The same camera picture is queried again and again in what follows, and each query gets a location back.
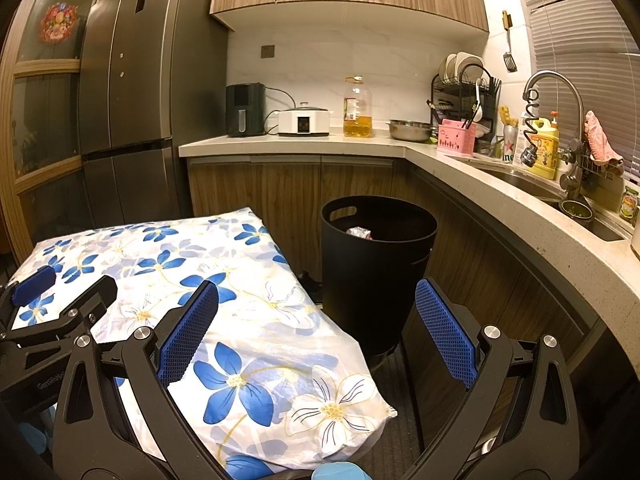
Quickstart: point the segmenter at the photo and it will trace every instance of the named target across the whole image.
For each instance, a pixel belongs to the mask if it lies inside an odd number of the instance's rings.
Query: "cup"
[[[511,164],[513,162],[513,152],[516,149],[516,141],[518,140],[518,129],[516,126],[507,126],[505,124],[502,134],[504,135],[502,161]]]

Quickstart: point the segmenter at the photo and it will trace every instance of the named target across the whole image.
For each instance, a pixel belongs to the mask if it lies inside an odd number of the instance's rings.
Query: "power cord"
[[[267,127],[267,119],[269,119],[271,114],[274,114],[276,112],[281,112],[282,110],[271,110],[271,112],[269,112],[267,114],[267,116],[264,118],[264,123],[262,124],[262,130],[267,134],[267,135],[276,135],[276,134],[270,134],[269,132],[271,130],[273,130],[274,128],[277,128],[278,125],[276,124],[275,126],[272,126],[271,128],[269,128],[268,130],[265,130],[265,128]]]
[[[291,99],[291,102],[293,102],[293,107],[296,107],[296,100],[291,97],[291,94],[289,92],[285,92],[284,90],[280,90],[279,88],[272,88],[270,86],[265,86],[265,88],[267,90],[274,90],[276,92],[282,92],[283,94],[286,94],[287,96],[289,96],[289,99]],[[264,123],[262,124],[262,130],[264,131],[265,134],[267,135],[277,135],[277,134],[272,134],[270,133],[271,130],[273,130],[274,128],[277,128],[278,125],[276,124],[275,126],[272,126],[271,128],[269,128],[268,130],[265,130],[265,128],[267,127],[267,119],[269,119],[270,115],[275,113],[275,112],[281,112],[282,110],[271,110],[271,112],[269,112],[267,114],[267,116],[264,118]]]
[[[288,96],[289,96],[289,99],[291,99],[291,101],[293,102],[293,107],[294,107],[294,108],[296,107],[296,100],[295,100],[293,97],[291,97],[291,94],[290,94],[289,92],[285,92],[284,90],[280,90],[279,88],[272,88],[272,87],[270,87],[270,86],[265,86],[265,88],[266,88],[267,90],[274,90],[274,91],[276,91],[276,92],[282,92],[283,94],[288,95]]]

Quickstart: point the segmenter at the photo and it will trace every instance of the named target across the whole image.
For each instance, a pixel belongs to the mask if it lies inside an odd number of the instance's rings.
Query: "pink towel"
[[[604,166],[612,160],[622,161],[622,157],[613,151],[607,140],[607,134],[604,133],[602,126],[600,126],[600,121],[596,114],[591,110],[587,112],[585,127],[589,146],[591,147],[591,160],[596,166]]]

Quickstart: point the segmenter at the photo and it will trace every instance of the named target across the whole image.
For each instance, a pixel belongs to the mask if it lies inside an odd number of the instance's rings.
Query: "kitchen sink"
[[[537,199],[542,200],[545,204],[550,205],[554,209],[558,209],[560,211],[560,201],[558,198],[542,198],[537,197]],[[617,227],[613,222],[608,222],[605,218],[597,216],[597,213],[594,211],[593,213],[593,221],[589,224],[588,227],[585,227],[593,234],[595,234],[600,240],[604,240],[605,242],[615,242],[618,240],[624,240],[627,238],[623,235],[624,230],[620,227]]]
[[[559,203],[564,199],[564,193],[550,184],[546,184],[532,175],[516,170],[513,166],[496,166],[495,164],[481,160],[466,160],[465,162],[484,173],[490,174],[507,184],[511,184],[529,193],[531,196],[560,211]],[[605,242],[615,242],[628,238],[628,234],[626,234],[624,229],[618,227],[612,221],[598,216],[596,212],[594,212],[593,222],[591,222],[589,227],[585,227],[585,229],[588,229],[600,238],[600,240],[604,240]]]
[[[558,193],[553,187],[545,186],[541,182],[531,178],[528,175],[520,173],[513,168],[505,168],[505,170],[502,170],[502,168],[500,168],[499,170],[492,168],[478,168],[478,170],[484,171],[485,173],[490,174],[495,178],[499,178],[507,184],[511,184],[512,186],[517,187],[518,189],[521,189],[524,192],[535,196],[536,198],[553,199],[560,198],[561,196],[560,193]]]

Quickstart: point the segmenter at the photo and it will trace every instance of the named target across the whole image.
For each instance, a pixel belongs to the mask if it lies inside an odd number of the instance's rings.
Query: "electrical outlet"
[[[269,57],[276,57],[275,45],[263,45],[260,47],[260,58],[267,59]]]

